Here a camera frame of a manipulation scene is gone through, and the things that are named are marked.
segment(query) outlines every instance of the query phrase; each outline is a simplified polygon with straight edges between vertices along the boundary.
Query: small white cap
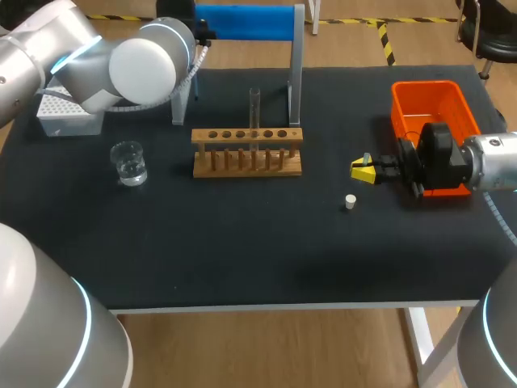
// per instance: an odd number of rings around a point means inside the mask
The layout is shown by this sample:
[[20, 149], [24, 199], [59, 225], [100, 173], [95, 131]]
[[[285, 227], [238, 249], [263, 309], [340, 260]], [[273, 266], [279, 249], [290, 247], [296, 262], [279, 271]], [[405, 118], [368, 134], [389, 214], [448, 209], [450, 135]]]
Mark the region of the small white cap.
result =
[[345, 196], [345, 206], [347, 207], [347, 209], [353, 209], [356, 201], [357, 198], [355, 198], [355, 196], [353, 196], [352, 194], [348, 194], [347, 196]]

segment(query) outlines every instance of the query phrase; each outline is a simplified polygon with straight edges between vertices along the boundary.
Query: cable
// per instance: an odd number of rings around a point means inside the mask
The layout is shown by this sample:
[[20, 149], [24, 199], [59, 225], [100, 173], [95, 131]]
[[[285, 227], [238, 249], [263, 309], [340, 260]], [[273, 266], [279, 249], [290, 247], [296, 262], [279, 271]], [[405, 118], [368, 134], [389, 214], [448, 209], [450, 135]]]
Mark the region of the cable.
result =
[[192, 67], [188, 76], [184, 80], [182, 80], [181, 83], [178, 85], [178, 87], [176, 87], [173, 90], [173, 92], [168, 97], [163, 99], [162, 101], [159, 101], [157, 103], [153, 103], [150, 105], [138, 105], [135, 107], [113, 107], [113, 108], [107, 109], [106, 112], [112, 112], [112, 113], [139, 112], [139, 111], [144, 111], [147, 109], [155, 108], [155, 107], [160, 106], [160, 105], [166, 103], [167, 101], [173, 99], [194, 78], [195, 74], [198, 72], [201, 65], [203, 64], [204, 59], [207, 56], [208, 49], [209, 49], [209, 46], [203, 47], [203, 50], [201, 50], [200, 56], [197, 58], [197, 61], [195, 62], [194, 66]]
[[511, 231], [510, 227], [504, 221], [504, 218], [502, 218], [501, 213], [498, 211], [497, 206], [492, 201], [492, 198], [490, 197], [490, 194], [488, 192], [484, 192], [483, 196], [485, 197], [485, 201], [488, 204], [490, 210], [492, 211], [492, 214], [494, 215], [495, 219], [498, 221], [499, 225], [502, 227], [502, 230], [508, 236], [510, 241], [514, 243], [515, 246], [517, 246], [517, 237], [515, 237], [514, 232]]

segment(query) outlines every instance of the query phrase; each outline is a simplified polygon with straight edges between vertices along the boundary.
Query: water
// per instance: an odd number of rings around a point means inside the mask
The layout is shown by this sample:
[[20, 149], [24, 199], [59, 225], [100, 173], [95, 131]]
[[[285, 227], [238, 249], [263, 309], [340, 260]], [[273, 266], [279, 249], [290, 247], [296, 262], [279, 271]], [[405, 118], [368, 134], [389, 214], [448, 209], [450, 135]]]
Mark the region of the water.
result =
[[144, 160], [122, 162], [117, 166], [120, 182], [126, 186], [138, 186], [147, 180]]

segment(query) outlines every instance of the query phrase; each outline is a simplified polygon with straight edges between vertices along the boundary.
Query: white table leg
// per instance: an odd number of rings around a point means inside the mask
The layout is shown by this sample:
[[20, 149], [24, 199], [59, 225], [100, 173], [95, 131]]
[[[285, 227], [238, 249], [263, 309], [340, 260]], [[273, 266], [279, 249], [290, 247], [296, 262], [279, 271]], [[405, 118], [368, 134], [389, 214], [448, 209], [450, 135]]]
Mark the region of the white table leg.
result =
[[305, 18], [310, 21], [310, 23], [314, 23], [314, 0], [305, 0]]
[[420, 388], [436, 388], [448, 373], [457, 367], [458, 335], [471, 311], [472, 308], [462, 309], [436, 348], [418, 368], [418, 386]]
[[313, 35], [317, 35], [317, 29], [320, 25], [320, 7], [322, 6], [322, 0], [315, 1], [316, 2], [314, 4]]
[[414, 359], [417, 368], [426, 362], [433, 352], [435, 346], [427, 325], [426, 311], [423, 307], [410, 307], [404, 309], [407, 327], [410, 331], [411, 346], [413, 348]]

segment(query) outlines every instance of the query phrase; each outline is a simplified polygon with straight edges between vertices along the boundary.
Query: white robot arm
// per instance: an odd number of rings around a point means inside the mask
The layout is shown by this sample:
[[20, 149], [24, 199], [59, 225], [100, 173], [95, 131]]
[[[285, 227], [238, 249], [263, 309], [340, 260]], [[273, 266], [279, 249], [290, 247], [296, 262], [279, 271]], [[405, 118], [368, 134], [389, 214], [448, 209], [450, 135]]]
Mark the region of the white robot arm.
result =
[[51, 76], [89, 112], [122, 98], [158, 103], [189, 75], [195, 38], [181, 21], [159, 18], [131, 39], [104, 40], [70, 0], [56, 0], [0, 38], [0, 127]]

